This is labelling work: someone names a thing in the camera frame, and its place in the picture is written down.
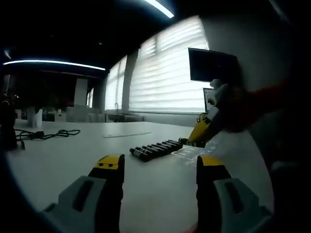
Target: white wall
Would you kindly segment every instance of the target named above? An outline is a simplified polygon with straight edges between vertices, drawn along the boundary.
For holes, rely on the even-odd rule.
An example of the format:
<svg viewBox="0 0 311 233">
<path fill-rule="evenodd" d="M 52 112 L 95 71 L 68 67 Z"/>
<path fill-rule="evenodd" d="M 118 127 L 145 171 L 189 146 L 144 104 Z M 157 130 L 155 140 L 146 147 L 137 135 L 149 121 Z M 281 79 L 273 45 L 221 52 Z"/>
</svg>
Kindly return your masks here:
<svg viewBox="0 0 311 233">
<path fill-rule="evenodd" d="M 237 56 L 242 83 L 248 91 L 279 83 L 288 77 L 292 40 L 277 18 L 263 15 L 203 17 L 209 49 Z M 281 111 L 266 114 L 250 133 L 266 156 L 279 137 Z"/>
<path fill-rule="evenodd" d="M 105 109 L 105 93 L 106 93 L 106 78 L 102 78 L 97 85 L 94 86 L 93 93 L 93 108 L 100 109 L 102 113 Z"/>
<path fill-rule="evenodd" d="M 242 69 L 242 83 L 249 90 L 261 89 L 285 78 L 291 63 L 291 39 L 277 18 L 264 15 L 201 17 L 210 50 L 237 56 Z M 128 104 L 129 83 L 137 55 L 128 57 L 123 86 L 123 107 Z M 146 121 L 194 126 L 197 115 L 138 113 Z M 262 119 L 260 127 L 266 122 Z"/>
<path fill-rule="evenodd" d="M 74 105 L 86 105 L 87 79 L 77 79 Z"/>
</svg>

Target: white table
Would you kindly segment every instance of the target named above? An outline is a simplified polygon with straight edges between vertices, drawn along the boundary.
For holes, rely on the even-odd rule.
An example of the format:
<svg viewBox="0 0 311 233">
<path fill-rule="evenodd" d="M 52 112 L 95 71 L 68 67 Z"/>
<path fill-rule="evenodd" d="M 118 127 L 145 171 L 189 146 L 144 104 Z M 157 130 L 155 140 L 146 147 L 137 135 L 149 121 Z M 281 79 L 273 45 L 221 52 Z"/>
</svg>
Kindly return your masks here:
<svg viewBox="0 0 311 233">
<path fill-rule="evenodd" d="M 18 120 L 16 129 L 27 129 Z M 103 134 L 152 132 L 144 135 L 104 138 Z M 138 161 L 130 148 L 188 137 L 191 127 L 131 123 L 43 122 L 45 133 L 80 129 L 68 138 L 26 141 L 26 150 L 7 154 L 12 173 L 25 196 L 37 210 L 57 202 L 58 194 L 108 153 L 125 154 L 122 233 L 180 233 L 197 221 L 195 163 L 168 155 L 147 163 Z M 273 211 L 273 192 L 261 154 L 248 132 L 220 133 L 214 137 L 212 154 L 220 158 L 232 177 L 240 178 Z"/>
</svg>

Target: window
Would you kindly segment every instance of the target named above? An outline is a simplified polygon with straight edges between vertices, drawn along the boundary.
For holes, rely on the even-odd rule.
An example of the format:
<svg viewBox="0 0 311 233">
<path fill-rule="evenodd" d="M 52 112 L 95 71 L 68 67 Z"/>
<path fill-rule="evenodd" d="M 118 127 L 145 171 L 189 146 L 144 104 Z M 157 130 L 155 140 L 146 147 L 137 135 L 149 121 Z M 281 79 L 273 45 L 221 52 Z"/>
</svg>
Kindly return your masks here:
<svg viewBox="0 0 311 233">
<path fill-rule="evenodd" d="M 94 88 L 88 93 L 86 97 L 86 105 L 91 108 L 93 106 L 93 93 L 94 93 Z"/>
<path fill-rule="evenodd" d="M 122 108 L 122 94 L 126 59 L 127 57 L 125 56 L 121 61 L 116 63 L 108 74 L 105 94 L 105 110 L 116 109 L 116 103 L 118 103 L 119 109 Z"/>
<path fill-rule="evenodd" d="M 186 19 L 141 45 L 130 85 L 131 111 L 205 111 L 203 87 L 210 85 L 190 80 L 188 48 L 208 49 L 199 17 Z"/>
</svg>

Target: dark ceiling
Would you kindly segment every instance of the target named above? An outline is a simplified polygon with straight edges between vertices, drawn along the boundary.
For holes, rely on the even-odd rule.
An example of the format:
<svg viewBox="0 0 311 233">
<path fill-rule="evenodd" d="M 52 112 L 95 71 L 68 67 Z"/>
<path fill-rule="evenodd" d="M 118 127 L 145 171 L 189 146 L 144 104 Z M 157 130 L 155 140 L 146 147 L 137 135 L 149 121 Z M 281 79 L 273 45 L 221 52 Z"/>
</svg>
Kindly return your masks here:
<svg viewBox="0 0 311 233">
<path fill-rule="evenodd" d="M 109 70 L 152 35 L 193 15 L 236 14 L 269 8 L 268 0 L 158 0 L 168 18 L 143 0 L 54 1 L 6 7 L 2 17 L 0 61 L 48 59 Z"/>
</svg>

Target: monitor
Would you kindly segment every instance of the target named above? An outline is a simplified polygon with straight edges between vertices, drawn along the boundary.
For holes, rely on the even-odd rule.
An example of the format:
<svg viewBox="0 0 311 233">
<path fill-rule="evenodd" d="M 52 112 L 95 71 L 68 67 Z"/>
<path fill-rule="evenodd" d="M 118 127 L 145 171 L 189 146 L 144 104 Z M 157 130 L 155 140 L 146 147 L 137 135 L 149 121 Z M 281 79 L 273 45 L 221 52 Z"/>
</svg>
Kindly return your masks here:
<svg viewBox="0 0 311 233">
<path fill-rule="evenodd" d="M 224 83 L 239 80 L 239 63 L 236 56 L 222 52 L 189 48 L 190 79 L 211 82 L 220 79 Z"/>
</svg>

